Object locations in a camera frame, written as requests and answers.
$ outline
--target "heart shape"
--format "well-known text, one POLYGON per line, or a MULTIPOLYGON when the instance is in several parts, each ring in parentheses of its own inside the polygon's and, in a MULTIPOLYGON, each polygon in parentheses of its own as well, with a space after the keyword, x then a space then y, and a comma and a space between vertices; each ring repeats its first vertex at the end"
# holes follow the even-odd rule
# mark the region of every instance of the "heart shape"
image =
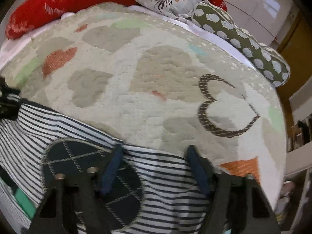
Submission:
POLYGON ((199 78, 199 89, 202 92, 202 94, 205 95, 205 97, 207 97, 207 101, 204 102, 203 104, 201 104, 201 106, 199 107, 198 110, 198 118, 200 123, 202 124, 202 126, 209 132, 211 132, 212 134, 219 136, 219 137, 227 137, 227 138, 232 138, 234 136, 239 136, 243 133, 245 133, 248 129, 251 128, 251 126, 255 123, 255 121, 260 118, 259 114, 255 111, 255 109, 250 105, 250 108, 255 112, 256 116, 252 119, 251 122, 249 122, 249 124, 241 129, 241 130, 237 130, 237 131, 228 131, 228 130, 223 130, 221 128, 218 128, 215 124, 213 124, 207 117, 206 114, 206 110, 208 109, 208 106, 213 103, 216 102, 217 100, 214 99, 209 91, 208 91, 208 82, 212 81, 212 80, 217 80, 220 82, 224 82, 227 85, 229 85, 232 88, 235 88, 232 84, 230 84, 229 82, 227 82, 226 80, 224 80, 223 78, 217 76, 217 75, 212 75, 212 74, 205 74, 203 76, 201 76, 199 78))
POLYGON ((70 61, 76 54, 77 47, 69 48, 66 51, 56 50, 49 54, 43 64, 43 78, 46 78, 53 71, 63 67, 66 62, 70 61))

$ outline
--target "green patch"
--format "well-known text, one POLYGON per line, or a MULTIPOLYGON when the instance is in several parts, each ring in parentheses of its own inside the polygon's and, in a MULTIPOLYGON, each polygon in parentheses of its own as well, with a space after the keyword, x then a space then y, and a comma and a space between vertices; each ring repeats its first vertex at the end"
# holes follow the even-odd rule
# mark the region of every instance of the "green patch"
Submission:
POLYGON ((149 27, 150 24, 137 20, 137 19, 126 18, 122 21, 113 23, 112 26, 115 28, 119 28, 119 29, 136 29, 136 28, 141 29, 141 28, 149 27))
POLYGON ((192 45, 191 43, 188 44, 188 47, 193 51, 195 52, 196 54, 199 54, 199 55, 207 55, 207 53, 202 50, 201 48, 197 47, 197 46, 194 46, 192 45))
POLYGON ((14 81, 20 89, 25 85, 34 69, 37 68, 39 65, 40 59, 38 57, 35 57, 18 72, 18 74, 14 78, 14 81))
POLYGON ((269 117, 272 127, 278 132, 283 132, 285 129, 284 117, 282 113, 272 105, 269 107, 269 117))

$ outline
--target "metal screw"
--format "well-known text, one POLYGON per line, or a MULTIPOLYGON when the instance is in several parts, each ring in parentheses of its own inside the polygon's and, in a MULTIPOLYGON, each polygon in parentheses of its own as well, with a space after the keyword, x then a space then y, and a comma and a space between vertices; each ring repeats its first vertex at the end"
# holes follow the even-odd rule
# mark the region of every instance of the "metal screw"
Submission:
POLYGON ((90 167, 87 169, 88 173, 97 173, 99 171, 99 168, 97 167, 90 167))
POLYGON ((247 173, 246 174, 246 179, 255 179, 252 173, 247 173))
POLYGON ((55 179, 60 180, 60 179, 65 179, 65 174, 63 173, 58 173, 55 175, 55 179))

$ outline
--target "black and white striped blanket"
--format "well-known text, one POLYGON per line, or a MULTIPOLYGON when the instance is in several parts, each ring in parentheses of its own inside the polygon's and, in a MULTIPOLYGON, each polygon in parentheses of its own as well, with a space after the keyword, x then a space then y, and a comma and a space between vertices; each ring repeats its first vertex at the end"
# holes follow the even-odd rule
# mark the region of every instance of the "black and white striped blanket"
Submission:
MULTIPOLYGON (((44 196, 42 160, 54 141, 75 138, 105 148, 122 143, 124 159, 143 181, 144 203, 134 223, 113 233, 196 233, 205 217, 208 201, 201 194, 185 159, 159 150, 128 145, 103 131, 49 108, 9 95, 21 103, 15 121, 0 120, 0 165, 38 206, 44 196)), ((0 180, 0 210, 20 233, 30 220, 12 192, 0 180)))

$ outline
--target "green patterned bolster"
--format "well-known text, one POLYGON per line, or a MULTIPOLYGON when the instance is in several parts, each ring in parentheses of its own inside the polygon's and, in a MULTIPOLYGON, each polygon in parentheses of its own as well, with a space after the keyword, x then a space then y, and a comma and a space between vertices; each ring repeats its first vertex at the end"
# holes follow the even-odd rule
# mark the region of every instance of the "green patterned bolster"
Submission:
POLYGON ((239 28, 221 8, 200 2, 195 6, 192 22, 226 40, 240 51, 274 87, 286 83, 290 68, 274 49, 259 43, 247 30, 239 28))

